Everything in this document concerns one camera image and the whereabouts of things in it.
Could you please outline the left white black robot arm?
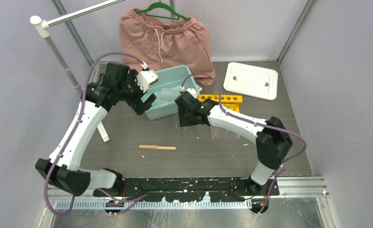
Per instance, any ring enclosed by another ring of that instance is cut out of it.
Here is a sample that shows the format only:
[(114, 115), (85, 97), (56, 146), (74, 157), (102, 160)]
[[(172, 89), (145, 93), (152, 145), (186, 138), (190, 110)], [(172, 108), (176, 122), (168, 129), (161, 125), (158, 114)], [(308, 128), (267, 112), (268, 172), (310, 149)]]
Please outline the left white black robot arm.
[(109, 63), (102, 74), (102, 81), (87, 85), (76, 115), (57, 148), (48, 159), (36, 162), (35, 168), (46, 185), (73, 196), (81, 196), (87, 190), (94, 190), (96, 196), (101, 190), (112, 196), (122, 194), (124, 180), (121, 173), (107, 168), (82, 170), (80, 162), (92, 135), (110, 109), (125, 101), (137, 115), (143, 114), (150, 109), (156, 96), (151, 94), (145, 101), (142, 97), (158, 80), (154, 70), (138, 72), (128, 65)]

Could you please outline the white red wash bottle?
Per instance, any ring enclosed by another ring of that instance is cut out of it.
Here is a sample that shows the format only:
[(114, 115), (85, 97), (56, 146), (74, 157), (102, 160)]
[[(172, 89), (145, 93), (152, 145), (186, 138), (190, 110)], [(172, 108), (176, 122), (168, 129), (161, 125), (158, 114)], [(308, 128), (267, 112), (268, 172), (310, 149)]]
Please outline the white red wash bottle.
[(172, 88), (162, 88), (159, 92), (159, 98), (166, 100), (166, 101), (175, 101), (181, 93), (179, 90), (175, 90)]

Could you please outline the wooden test tube clamp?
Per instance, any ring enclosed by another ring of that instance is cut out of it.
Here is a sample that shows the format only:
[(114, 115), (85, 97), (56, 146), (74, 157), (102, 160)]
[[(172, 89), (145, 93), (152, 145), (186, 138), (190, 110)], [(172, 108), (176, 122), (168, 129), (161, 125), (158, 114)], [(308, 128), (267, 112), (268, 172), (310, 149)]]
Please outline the wooden test tube clamp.
[(158, 146), (158, 145), (139, 145), (141, 149), (152, 149), (152, 150), (176, 150), (175, 146)]

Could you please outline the white plastic tray lid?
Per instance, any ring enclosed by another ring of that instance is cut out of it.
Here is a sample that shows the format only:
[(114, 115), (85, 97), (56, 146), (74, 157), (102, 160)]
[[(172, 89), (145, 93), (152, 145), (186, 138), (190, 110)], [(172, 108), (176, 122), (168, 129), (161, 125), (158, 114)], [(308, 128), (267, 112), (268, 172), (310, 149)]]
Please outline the white plastic tray lid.
[(275, 100), (278, 72), (273, 69), (230, 62), (224, 78), (224, 89), (264, 100)]

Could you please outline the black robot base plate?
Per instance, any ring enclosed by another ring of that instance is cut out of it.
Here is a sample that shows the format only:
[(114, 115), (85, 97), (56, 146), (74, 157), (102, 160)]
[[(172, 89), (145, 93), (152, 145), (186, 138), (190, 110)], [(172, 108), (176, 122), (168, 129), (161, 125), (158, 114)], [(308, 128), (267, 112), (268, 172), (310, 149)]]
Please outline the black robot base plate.
[(200, 202), (207, 194), (210, 202), (240, 202), (243, 199), (263, 199), (280, 194), (277, 182), (271, 186), (269, 179), (263, 187), (257, 187), (246, 177), (201, 178), (125, 178), (119, 187), (104, 191), (112, 196), (135, 199), (144, 195), (145, 202)]

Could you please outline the small clear glass beaker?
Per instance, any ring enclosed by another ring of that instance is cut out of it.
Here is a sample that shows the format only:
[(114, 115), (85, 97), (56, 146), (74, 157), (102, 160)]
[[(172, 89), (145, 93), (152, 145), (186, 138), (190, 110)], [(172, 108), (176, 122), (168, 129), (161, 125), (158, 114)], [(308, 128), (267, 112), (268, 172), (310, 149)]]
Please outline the small clear glass beaker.
[(187, 127), (185, 127), (185, 126), (181, 126), (181, 125), (179, 125), (178, 123), (176, 124), (176, 128), (178, 129), (178, 130), (185, 130)]

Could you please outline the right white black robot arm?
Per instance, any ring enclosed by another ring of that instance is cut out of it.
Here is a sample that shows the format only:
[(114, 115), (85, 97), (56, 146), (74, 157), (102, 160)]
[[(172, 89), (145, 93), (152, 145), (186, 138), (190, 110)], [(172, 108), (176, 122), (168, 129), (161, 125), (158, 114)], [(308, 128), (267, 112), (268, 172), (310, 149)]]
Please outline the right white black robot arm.
[(281, 120), (274, 116), (269, 120), (250, 117), (211, 99), (201, 102), (187, 91), (182, 92), (175, 103), (181, 127), (199, 124), (220, 127), (255, 143), (258, 162), (248, 184), (251, 193), (261, 195), (293, 145)]

